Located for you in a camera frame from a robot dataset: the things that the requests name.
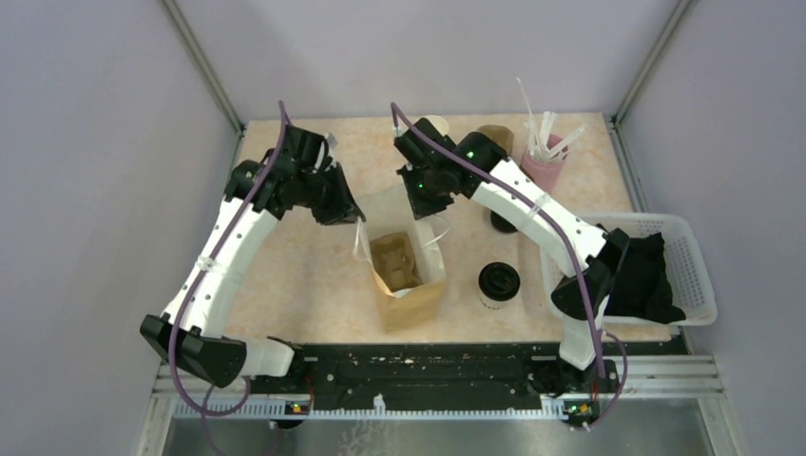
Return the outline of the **black plastic cup lid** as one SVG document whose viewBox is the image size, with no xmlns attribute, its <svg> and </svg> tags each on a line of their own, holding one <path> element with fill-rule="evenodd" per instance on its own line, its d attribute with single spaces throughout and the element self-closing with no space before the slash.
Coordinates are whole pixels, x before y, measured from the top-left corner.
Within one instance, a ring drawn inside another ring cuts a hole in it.
<svg viewBox="0 0 806 456">
<path fill-rule="evenodd" d="M 480 295 L 498 300 L 512 300 L 521 289 L 519 273 L 513 266 L 504 262 L 492 262 L 484 266 L 477 283 Z"/>
</svg>

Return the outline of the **white paper cup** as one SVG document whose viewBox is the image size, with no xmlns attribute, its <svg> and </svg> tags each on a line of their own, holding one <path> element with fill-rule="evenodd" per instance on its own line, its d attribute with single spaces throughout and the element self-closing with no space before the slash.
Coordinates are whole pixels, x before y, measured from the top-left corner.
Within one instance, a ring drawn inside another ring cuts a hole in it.
<svg viewBox="0 0 806 456">
<path fill-rule="evenodd" d="M 479 301 L 481 302 L 481 304 L 486 309 L 493 310 L 493 311 L 502 310 L 502 309 L 506 308 L 511 302 L 510 299 L 498 300 L 498 299 L 494 299 L 494 298 L 492 298 L 490 296 L 487 296 L 485 294 L 481 294 L 479 296 Z"/>
</svg>

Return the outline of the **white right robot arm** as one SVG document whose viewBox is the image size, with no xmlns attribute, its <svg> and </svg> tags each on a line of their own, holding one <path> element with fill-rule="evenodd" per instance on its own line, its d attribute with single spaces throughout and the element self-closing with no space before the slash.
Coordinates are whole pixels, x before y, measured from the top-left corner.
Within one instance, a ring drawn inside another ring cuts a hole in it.
<svg viewBox="0 0 806 456">
<path fill-rule="evenodd" d="M 441 213 L 463 196 L 501 216 L 553 259 L 564 274 L 551 294 L 564 324 L 558 380 L 567 390 L 582 391 L 596 373 L 605 378 L 602 319 L 629 236 L 571 213 L 481 132 L 454 142 L 421 118 L 397 124 L 393 145 L 406 160 L 397 173 L 416 219 Z"/>
</svg>

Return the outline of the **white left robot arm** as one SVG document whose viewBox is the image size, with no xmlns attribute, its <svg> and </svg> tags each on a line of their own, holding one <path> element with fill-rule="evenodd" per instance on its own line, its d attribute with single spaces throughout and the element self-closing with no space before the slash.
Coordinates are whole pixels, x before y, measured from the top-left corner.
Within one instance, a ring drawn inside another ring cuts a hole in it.
<svg viewBox="0 0 806 456">
<path fill-rule="evenodd" d="M 324 226 L 366 219 L 335 146 L 331 134 L 286 125 L 279 148 L 233 169 L 190 274 L 163 311 L 141 323 L 141 336 L 162 360 L 218 388 L 244 376 L 268 376 L 287 393 L 301 387 L 305 369 L 298 347 L 275 337 L 238 340 L 224 332 L 251 262 L 286 212 L 307 208 Z"/>
</svg>

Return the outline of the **brown paper bag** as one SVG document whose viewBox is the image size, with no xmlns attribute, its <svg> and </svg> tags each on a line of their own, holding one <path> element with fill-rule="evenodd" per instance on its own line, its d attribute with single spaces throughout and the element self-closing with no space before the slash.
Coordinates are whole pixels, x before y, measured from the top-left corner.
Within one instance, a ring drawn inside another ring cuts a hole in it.
<svg viewBox="0 0 806 456">
<path fill-rule="evenodd" d="M 353 255 L 369 265 L 382 330 L 433 321 L 448 282 L 439 241 L 451 224 L 440 216 L 416 219 L 401 184 L 359 198 L 358 206 Z"/>
</svg>

